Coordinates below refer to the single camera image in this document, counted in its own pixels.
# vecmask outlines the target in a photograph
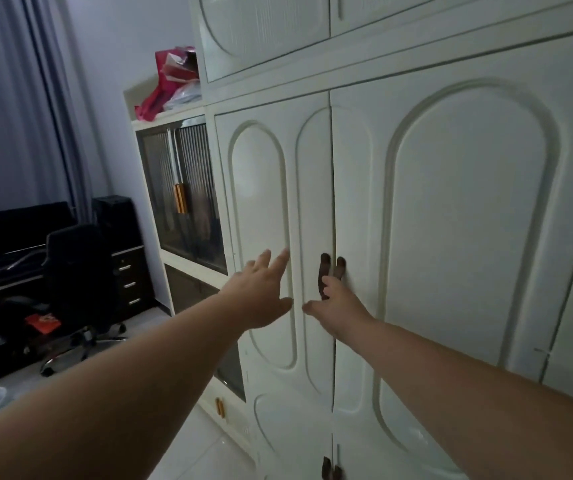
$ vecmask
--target hand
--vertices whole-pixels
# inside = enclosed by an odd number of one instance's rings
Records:
[[[271,251],[264,251],[241,273],[235,273],[218,293],[240,312],[244,330],[269,325],[291,310],[293,298],[280,298],[280,280],[289,257],[285,249],[269,266]]]
[[[324,294],[329,299],[309,301],[302,306],[302,311],[312,315],[333,337],[347,344],[350,331],[355,325],[369,322],[374,318],[366,311],[362,302],[342,282],[333,276],[323,276],[326,285]]]

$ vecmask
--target chair backrest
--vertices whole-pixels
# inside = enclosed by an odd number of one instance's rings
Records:
[[[88,325],[106,331],[117,306],[117,282],[108,243],[99,229],[80,224],[52,232],[46,252],[44,275],[62,331]]]

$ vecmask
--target curtain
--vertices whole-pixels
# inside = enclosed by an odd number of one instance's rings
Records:
[[[88,161],[48,3],[0,0],[0,210],[66,200],[88,222]]]

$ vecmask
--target white wall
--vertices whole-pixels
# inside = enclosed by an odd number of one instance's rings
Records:
[[[188,1],[65,2],[113,192],[133,199],[156,297],[170,306],[140,157],[122,92],[155,75],[155,51],[193,45]]]

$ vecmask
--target computer tower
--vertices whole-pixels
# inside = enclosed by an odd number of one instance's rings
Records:
[[[142,245],[142,235],[137,224],[135,206],[129,197],[109,195],[92,201],[98,227],[112,252]]]

